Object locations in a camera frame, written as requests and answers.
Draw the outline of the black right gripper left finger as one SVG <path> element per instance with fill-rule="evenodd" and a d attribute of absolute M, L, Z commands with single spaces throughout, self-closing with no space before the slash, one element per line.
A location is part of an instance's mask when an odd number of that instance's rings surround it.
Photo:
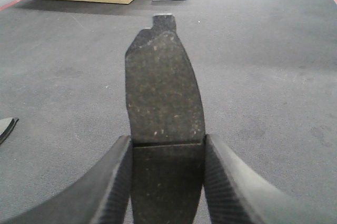
<path fill-rule="evenodd" d="M 75 183 L 6 223 L 123 223 L 131 176 L 132 140 L 124 135 Z"/>

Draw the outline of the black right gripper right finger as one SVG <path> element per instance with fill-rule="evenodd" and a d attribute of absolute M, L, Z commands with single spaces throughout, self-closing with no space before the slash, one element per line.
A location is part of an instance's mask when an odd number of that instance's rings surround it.
<path fill-rule="evenodd" d="M 270 184 L 215 134 L 205 138 L 204 190 L 212 223 L 336 223 Z"/>

